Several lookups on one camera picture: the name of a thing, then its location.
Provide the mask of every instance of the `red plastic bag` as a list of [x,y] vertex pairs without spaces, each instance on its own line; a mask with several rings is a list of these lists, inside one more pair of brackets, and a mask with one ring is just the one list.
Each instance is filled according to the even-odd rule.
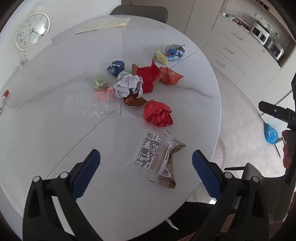
[[159,80],[161,71],[155,64],[155,57],[152,59],[151,66],[136,68],[137,75],[143,79],[142,89],[143,94],[151,93],[153,91],[153,83]]
[[164,127],[173,124],[170,113],[172,110],[165,103],[150,100],[145,105],[143,117],[147,123],[151,122],[155,126]]
[[159,70],[161,71],[160,81],[166,85],[175,85],[181,78],[184,77],[168,67],[161,66]]

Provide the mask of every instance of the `round white table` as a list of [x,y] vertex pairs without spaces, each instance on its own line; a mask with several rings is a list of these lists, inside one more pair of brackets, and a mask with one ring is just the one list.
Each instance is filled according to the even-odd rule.
[[[94,148],[101,164],[83,197],[77,200],[89,223],[105,241],[137,237],[172,215],[200,182],[192,166],[192,153],[200,149],[211,159],[217,143],[221,100],[214,72],[199,48],[174,28],[147,18],[126,18],[126,28],[75,35],[82,25],[52,39],[52,44],[14,73],[0,117],[0,185],[18,213],[36,175],[56,178],[70,171]],[[69,94],[93,91],[92,77],[109,82],[116,78],[106,68],[122,60],[149,66],[157,50],[167,44],[185,44],[185,54],[168,67],[184,76],[176,85],[161,82],[146,100],[164,102],[172,109],[174,124],[166,128],[187,145],[173,156],[176,188],[149,182],[135,172],[134,160],[108,158],[114,135],[120,129],[116,113],[96,125],[92,119],[62,113]],[[142,118],[143,108],[123,105],[122,116]]]

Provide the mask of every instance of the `yellow crumpled paper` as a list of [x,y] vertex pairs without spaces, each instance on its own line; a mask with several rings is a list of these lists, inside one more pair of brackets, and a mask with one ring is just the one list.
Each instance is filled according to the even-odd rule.
[[156,59],[164,65],[168,65],[168,58],[162,54],[161,51],[157,50]]

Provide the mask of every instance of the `clock face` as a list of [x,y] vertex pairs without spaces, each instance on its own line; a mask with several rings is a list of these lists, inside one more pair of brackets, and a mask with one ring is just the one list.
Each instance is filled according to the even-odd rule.
[[17,30],[15,42],[19,49],[27,50],[48,33],[49,18],[45,13],[37,12],[27,17]]

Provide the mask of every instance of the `crumpled white paper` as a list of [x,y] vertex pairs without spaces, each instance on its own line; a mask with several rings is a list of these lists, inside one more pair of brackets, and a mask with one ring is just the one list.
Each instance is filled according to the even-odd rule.
[[118,82],[113,85],[117,98],[125,98],[131,94],[138,94],[137,99],[143,94],[143,79],[137,75],[122,71],[118,75]]

